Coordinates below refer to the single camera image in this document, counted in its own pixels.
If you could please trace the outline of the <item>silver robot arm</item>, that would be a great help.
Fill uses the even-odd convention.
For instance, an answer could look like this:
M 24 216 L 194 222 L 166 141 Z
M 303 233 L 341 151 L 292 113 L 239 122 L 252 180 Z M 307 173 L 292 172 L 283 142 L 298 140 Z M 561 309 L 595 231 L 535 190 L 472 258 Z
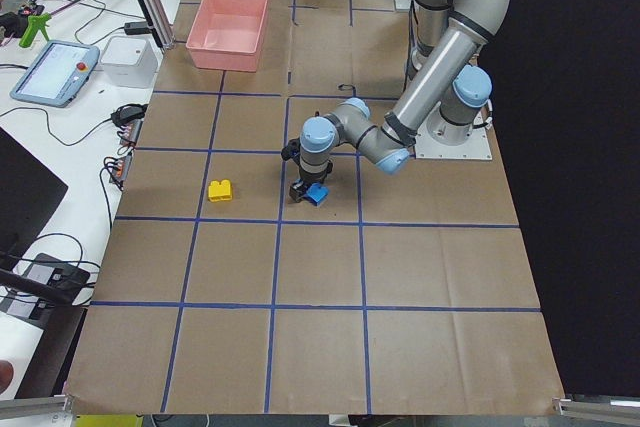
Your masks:
M 422 124 L 434 128 L 436 141 L 462 144 L 492 89 L 486 72 L 470 61 L 498 32 L 509 2 L 412 0 L 416 33 L 407 54 L 408 86 L 382 125 L 371 122 L 368 106 L 356 97 L 307 119 L 299 137 L 281 151 L 282 159 L 293 161 L 299 171 L 289 188 L 290 198 L 315 204 L 324 200 L 324 182 L 333 168 L 331 152 L 343 144 L 387 174 L 409 160 Z

